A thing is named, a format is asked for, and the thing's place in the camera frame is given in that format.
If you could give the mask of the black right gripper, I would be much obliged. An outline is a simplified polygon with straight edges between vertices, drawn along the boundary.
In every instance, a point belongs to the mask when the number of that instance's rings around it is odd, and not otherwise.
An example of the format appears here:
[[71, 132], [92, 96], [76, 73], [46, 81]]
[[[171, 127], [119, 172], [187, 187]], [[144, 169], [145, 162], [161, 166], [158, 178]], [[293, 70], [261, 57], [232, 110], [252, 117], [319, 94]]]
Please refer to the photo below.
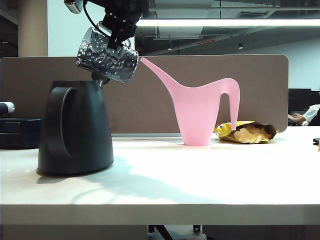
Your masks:
[[118, 46], [121, 46], [122, 42], [131, 38], [136, 32], [136, 24], [141, 16], [141, 11], [107, 11], [102, 20], [102, 25], [111, 31], [107, 46], [111, 49], [118, 49]]

